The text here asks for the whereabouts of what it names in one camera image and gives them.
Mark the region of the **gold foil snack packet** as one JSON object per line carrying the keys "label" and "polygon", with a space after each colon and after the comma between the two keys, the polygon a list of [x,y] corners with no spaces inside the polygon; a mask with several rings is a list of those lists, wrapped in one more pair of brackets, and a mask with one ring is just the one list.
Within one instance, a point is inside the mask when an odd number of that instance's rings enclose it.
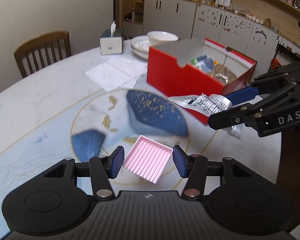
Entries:
{"label": "gold foil snack packet", "polygon": [[217,64],[214,66],[214,68],[208,73],[208,76],[214,78],[223,85],[227,85],[237,79],[237,76],[223,64]]}

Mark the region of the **pink ridged plastic tray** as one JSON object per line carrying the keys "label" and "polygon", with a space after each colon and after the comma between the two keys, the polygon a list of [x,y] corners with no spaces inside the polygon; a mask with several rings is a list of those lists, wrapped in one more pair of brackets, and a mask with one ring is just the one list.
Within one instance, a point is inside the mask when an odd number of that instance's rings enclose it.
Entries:
{"label": "pink ridged plastic tray", "polygon": [[125,158],[123,167],[156,184],[172,153],[172,148],[140,135]]}

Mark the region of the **silver printed foil pouch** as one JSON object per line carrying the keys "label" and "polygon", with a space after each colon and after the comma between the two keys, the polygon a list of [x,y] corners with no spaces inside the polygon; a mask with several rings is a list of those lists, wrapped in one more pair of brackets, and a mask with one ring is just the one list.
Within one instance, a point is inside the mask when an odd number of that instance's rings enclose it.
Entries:
{"label": "silver printed foil pouch", "polygon": [[185,109],[193,110],[207,117],[215,113],[226,111],[243,102],[242,98],[232,94],[170,96],[168,100]]}

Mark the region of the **patterned tissue pack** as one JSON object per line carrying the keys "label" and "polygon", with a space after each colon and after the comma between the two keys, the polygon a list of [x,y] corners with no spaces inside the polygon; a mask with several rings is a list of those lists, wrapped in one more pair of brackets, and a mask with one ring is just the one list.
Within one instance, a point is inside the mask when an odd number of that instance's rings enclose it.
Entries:
{"label": "patterned tissue pack", "polygon": [[204,72],[205,74],[209,74],[209,72],[211,72],[217,64],[218,62],[215,59],[208,57],[207,55],[196,57],[190,61],[190,65],[192,67]]}

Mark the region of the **red cardboard box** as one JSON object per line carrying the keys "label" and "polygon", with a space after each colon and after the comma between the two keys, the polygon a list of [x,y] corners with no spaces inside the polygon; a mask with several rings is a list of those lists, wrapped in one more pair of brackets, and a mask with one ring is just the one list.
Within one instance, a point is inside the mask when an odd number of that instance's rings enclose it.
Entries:
{"label": "red cardboard box", "polygon": [[[237,79],[223,85],[195,69],[190,61],[201,55],[207,55],[225,65]],[[227,95],[250,82],[256,65],[257,61],[247,55],[207,38],[180,40],[149,48],[147,83],[168,97]]]}

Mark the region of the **white paper napkin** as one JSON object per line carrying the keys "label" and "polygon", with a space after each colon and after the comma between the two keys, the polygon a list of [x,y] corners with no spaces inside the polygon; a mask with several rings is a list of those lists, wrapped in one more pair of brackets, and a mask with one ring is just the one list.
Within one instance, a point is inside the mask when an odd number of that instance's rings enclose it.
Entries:
{"label": "white paper napkin", "polygon": [[126,57],[112,57],[85,72],[85,75],[109,92],[120,87],[132,88],[138,78],[146,72],[146,62]]}

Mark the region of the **white bowl gold rim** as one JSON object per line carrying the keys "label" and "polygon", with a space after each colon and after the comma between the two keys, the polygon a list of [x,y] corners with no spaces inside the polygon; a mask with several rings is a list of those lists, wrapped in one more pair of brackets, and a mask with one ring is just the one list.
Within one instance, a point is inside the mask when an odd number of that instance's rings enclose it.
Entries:
{"label": "white bowl gold rim", "polygon": [[147,33],[147,37],[151,46],[179,40],[177,35],[165,31],[150,31]]}

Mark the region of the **stacked white plates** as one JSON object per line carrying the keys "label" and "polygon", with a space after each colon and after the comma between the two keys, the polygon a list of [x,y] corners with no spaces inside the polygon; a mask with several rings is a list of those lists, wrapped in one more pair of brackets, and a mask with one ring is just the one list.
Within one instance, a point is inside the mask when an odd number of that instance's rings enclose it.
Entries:
{"label": "stacked white plates", "polygon": [[130,46],[137,56],[144,60],[148,60],[150,42],[146,35],[137,36],[131,39]]}

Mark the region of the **green white tissue box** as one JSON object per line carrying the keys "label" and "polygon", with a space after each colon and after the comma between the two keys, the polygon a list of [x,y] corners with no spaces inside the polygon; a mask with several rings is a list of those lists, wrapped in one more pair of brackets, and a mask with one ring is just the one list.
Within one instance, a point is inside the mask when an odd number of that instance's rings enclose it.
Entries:
{"label": "green white tissue box", "polygon": [[117,28],[114,21],[110,29],[106,29],[100,37],[100,51],[102,55],[116,55],[123,52],[123,29]]}

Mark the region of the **dark wooden chair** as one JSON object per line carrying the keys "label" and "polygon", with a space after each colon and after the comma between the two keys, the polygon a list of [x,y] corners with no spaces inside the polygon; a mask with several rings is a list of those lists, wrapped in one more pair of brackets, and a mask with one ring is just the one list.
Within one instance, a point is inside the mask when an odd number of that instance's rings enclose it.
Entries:
{"label": "dark wooden chair", "polygon": [[53,31],[30,39],[14,51],[14,59],[23,78],[72,55],[70,34]]}

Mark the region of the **white wall cabinets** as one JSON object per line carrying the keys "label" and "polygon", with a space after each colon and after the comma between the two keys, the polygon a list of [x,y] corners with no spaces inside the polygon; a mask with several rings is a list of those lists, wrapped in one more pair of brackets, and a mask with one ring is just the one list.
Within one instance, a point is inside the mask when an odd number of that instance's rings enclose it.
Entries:
{"label": "white wall cabinets", "polygon": [[270,68],[278,45],[300,55],[300,0],[122,0],[122,12],[138,24],[131,36],[208,38],[255,59],[256,75]]}

